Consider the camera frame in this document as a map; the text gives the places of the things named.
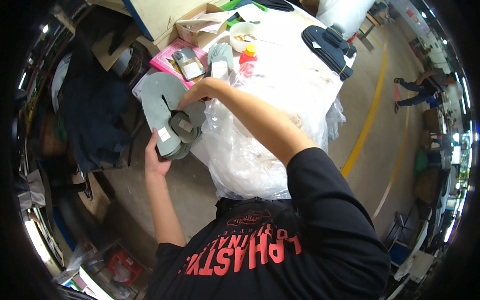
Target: phone case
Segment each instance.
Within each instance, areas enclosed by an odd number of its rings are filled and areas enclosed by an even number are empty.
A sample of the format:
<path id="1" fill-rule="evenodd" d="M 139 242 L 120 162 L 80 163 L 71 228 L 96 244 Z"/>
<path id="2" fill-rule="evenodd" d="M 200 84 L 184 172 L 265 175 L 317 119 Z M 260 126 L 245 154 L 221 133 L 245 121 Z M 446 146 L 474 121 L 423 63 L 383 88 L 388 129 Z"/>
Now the phone case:
<path id="1" fill-rule="evenodd" d="M 185 47 L 174 52 L 172 57 L 180 67 L 186 81 L 193 80 L 206 73 L 205 67 L 191 47 Z"/>

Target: concrete floor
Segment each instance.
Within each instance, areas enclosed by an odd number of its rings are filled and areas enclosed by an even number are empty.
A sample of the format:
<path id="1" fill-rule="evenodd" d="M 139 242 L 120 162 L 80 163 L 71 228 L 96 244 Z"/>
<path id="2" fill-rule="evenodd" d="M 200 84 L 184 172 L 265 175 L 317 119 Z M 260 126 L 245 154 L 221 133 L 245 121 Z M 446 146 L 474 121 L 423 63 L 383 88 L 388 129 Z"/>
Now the concrete floor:
<path id="1" fill-rule="evenodd" d="M 371 108 L 379 81 L 385 42 L 387 59 L 378 108 L 363 147 L 346 176 L 356 197 L 370 215 L 373 215 L 379 206 L 392 178 L 406 125 L 407 110 L 401 108 L 398 114 L 394 113 L 393 79 L 403 77 L 407 81 L 413 81 L 422 71 L 420 62 L 411 51 L 406 38 L 394 24 L 375 28 L 365 43 L 358 39 L 353 41 L 358 50 L 353 65 L 354 73 L 340 90 L 340 101 L 347 122 L 339 127 L 339 138 L 329 144 L 329 155 L 341 170 L 352 153 Z M 407 97 L 403 88 L 400 87 L 399 92 L 400 100 Z M 385 237 L 392 225 L 395 211 L 408 214 L 414 202 L 413 162 L 422 128 L 422 112 L 423 107 L 411 107 L 409 110 L 400 166 L 374 222 L 380 238 Z M 135 239 L 143 240 L 137 249 L 133 249 L 141 252 L 143 257 L 154 257 L 156 251 L 153 222 L 144 187 L 144 148 L 149 137 L 150 131 L 144 126 L 134 142 L 131 168 L 104 172 L 116 192 L 115 205 L 121 205 L 129 214 L 128 219 L 137 223 L 130 228 L 124 226 L 122 230 L 129 235 L 130 245 L 134 245 Z M 190 240 L 215 217 L 216 189 L 210 173 L 202 163 L 189 155 L 173 162 L 167 174 L 167 183 L 185 236 Z M 121 222 L 123 219 L 118 215 L 112 222 L 114 220 Z M 153 267 L 154 260 L 146 261 L 148 268 Z"/>

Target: pink box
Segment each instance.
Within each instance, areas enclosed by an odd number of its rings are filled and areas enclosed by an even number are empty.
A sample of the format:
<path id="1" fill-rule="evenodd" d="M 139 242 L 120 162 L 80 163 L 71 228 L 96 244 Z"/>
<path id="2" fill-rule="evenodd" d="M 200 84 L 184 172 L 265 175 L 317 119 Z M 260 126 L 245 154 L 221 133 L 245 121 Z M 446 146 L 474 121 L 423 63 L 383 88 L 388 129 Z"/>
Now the pink box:
<path id="1" fill-rule="evenodd" d="M 152 58 L 152 60 L 150 61 L 150 64 L 152 65 L 152 67 L 154 67 L 155 69 L 157 69 L 159 71 L 167 72 L 167 73 L 170 73 L 170 74 L 173 74 L 173 75 L 177 76 L 188 87 L 191 87 L 192 85 L 197 83 L 199 80 L 201 80 L 203 78 L 203 76 L 197 77 L 197 78 L 193 79 L 192 81 L 185 81 L 185 79 L 183 78 L 183 76 L 181 74 L 179 66 L 177 65 L 175 60 L 172 58 L 172 55 L 175 51 L 178 51 L 178 50 L 180 50 L 182 48 L 185 48 L 185 47 L 191 47 L 192 48 L 192 50 L 195 52 L 198 59 L 200 60 L 200 62 L 202 63 L 202 65 L 205 67 L 205 69 L 208 72 L 208 65 L 207 65 L 208 53 L 206 53 L 205 51 L 201 50 L 200 48 L 195 47 L 195 46 L 193 46 L 193 45 L 191 45 L 191 44 L 189 44 L 189 43 L 187 43 L 184 40 L 181 40 L 179 38 L 174 40 L 165 49 L 160 51 L 160 53 L 155 55 L 155 57 Z"/>

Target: worker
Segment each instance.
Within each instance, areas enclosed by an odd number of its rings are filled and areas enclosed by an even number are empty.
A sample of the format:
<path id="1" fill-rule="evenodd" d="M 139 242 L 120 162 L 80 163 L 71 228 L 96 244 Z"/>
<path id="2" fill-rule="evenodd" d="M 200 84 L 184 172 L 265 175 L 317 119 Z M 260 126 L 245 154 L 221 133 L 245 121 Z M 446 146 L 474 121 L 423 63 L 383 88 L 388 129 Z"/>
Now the worker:
<path id="1" fill-rule="evenodd" d="M 435 68 L 425 72 L 416 82 L 405 82 L 403 78 L 395 78 L 394 83 L 400 84 L 409 91 L 418 92 L 410 99 L 395 101 L 395 113 L 401 106 L 412 106 L 422 102 L 431 103 L 435 101 L 434 95 L 445 92 L 449 84 L 461 85 L 452 75 L 446 75 L 442 69 Z"/>
<path id="2" fill-rule="evenodd" d="M 184 95 L 221 101 L 287 168 L 287 201 L 217 202 L 187 243 L 168 194 L 170 161 L 145 149 L 145 183 L 158 259 L 148 299 L 379 299 L 390 256 L 327 154 L 279 109 L 215 78 Z"/>

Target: jeans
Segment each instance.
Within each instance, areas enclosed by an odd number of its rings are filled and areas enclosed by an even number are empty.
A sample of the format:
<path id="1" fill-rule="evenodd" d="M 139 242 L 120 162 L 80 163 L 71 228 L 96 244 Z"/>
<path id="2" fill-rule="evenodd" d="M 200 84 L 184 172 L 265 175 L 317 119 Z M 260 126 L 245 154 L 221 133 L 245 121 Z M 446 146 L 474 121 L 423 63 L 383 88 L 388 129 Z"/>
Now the jeans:
<path id="1" fill-rule="evenodd" d="M 425 88 L 417 85 L 415 82 L 405 82 L 403 79 L 400 79 L 400 85 L 409 91 L 418 92 L 418 95 L 410 99 L 397 101 L 398 106 L 417 105 L 433 97 Z"/>

